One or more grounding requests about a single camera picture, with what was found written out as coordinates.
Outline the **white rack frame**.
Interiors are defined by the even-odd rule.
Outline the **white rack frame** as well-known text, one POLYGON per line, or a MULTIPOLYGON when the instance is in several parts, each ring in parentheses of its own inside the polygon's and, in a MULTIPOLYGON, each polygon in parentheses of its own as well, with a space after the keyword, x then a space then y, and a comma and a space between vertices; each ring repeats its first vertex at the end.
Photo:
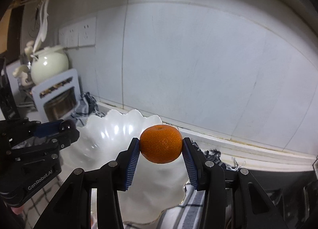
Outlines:
POLYGON ((33 101, 40 115, 41 121, 48 122, 44 105, 48 101, 72 89, 74 91, 75 100, 78 102, 81 99, 81 90, 79 86, 78 72, 75 68, 55 75, 32 88, 31 92, 33 101))

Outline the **checkered kitchen cloth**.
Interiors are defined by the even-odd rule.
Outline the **checkered kitchen cloth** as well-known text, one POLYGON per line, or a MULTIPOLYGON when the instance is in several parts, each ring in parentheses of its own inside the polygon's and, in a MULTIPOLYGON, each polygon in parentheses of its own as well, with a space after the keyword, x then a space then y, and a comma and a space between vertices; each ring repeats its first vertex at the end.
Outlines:
POLYGON ((68 119, 72 120, 76 126, 83 127, 91 115, 100 118, 106 116, 99 110, 96 99, 89 92, 82 93, 81 99, 68 116, 68 119))

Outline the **cream ceramic pot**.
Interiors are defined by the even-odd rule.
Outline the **cream ceramic pot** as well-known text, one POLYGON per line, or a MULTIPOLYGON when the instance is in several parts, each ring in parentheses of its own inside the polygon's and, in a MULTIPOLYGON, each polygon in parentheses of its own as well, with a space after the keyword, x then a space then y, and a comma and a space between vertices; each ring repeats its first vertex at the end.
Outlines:
POLYGON ((31 54, 31 58, 31 79, 35 85, 69 69, 69 60, 61 45, 45 47, 31 54))

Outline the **white hanging spoon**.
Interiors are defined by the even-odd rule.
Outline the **white hanging spoon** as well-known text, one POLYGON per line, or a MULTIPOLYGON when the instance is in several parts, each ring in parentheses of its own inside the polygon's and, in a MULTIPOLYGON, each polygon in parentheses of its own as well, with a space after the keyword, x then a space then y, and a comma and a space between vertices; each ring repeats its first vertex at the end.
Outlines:
POLYGON ((40 6, 40 11, 39 11, 40 27, 36 37, 35 44, 33 46, 33 53, 37 52, 41 44, 46 40, 46 36, 48 32, 48 3, 49 3, 49 0, 45 0, 40 6))

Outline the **dark grape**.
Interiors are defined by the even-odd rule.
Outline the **dark grape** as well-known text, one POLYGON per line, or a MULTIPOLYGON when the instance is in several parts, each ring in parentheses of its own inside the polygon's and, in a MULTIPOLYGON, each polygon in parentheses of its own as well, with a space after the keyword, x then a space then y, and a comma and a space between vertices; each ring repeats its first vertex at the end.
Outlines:
POLYGON ((74 130, 74 129, 76 129, 76 125, 74 121, 70 119, 62 121, 59 126, 59 132, 65 132, 65 131, 74 130))

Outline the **black knife block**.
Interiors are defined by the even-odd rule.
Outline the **black knife block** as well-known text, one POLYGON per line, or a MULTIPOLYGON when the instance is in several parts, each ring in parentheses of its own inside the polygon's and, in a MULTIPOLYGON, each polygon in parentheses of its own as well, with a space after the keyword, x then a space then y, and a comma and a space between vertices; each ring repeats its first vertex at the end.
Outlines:
POLYGON ((1 58, 1 112, 5 119, 20 119, 6 70, 5 58, 1 58))

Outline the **steel pot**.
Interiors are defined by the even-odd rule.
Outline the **steel pot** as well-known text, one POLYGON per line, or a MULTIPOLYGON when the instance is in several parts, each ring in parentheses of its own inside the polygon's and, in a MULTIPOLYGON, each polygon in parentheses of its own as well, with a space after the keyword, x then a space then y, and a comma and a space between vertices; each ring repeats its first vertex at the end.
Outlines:
POLYGON ((60 119, 70 112, 77 104, 74 88, 71 88, 44 104, 44 110, 49 121, 60 119))

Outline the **orange mandarin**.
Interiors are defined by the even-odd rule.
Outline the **orange mandarin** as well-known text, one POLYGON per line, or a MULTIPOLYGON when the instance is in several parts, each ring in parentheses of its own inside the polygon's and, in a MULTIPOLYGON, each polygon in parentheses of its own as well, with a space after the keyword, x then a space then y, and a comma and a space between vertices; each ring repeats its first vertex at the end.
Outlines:
POLYGON ((155 164, 175 161, 182 152, 183 138, 179 130, 170 125, 154 125, 139 138, 141 154, 155 164))

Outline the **white scalloped bowl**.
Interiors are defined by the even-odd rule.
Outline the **white scalloped bowl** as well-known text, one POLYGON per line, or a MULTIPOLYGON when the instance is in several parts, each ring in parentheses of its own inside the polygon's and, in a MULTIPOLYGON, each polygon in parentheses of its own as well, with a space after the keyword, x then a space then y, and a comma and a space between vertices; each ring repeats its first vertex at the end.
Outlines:
POLYGON ((102 118, 89 116, 85 126, 77 128, 79 139, 60 153, 63 164, 59 177, 65 181, 76 168, 88 172, 112 161, 117 162, 117 170, 129 165, 121 174, 123 190, 118 192, 122 220, 137 224, 155 221, 185 199, 188 175, 183 158, 155 164, 141 154, 130 154, 128 148, 144 130, 161 124, 158 115, 145 117, 135 109, 126 114, 109 110, 102 118))

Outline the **white wall socket panel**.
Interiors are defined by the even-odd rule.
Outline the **white wall socket panel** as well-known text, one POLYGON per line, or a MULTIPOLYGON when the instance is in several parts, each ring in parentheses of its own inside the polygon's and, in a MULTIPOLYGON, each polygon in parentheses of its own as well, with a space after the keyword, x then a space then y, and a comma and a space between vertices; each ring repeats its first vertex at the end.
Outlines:
POLYGON ((96 42, 96 17, 61 27, 58 33, 58 42, 68 49, 94 46, 96 42))

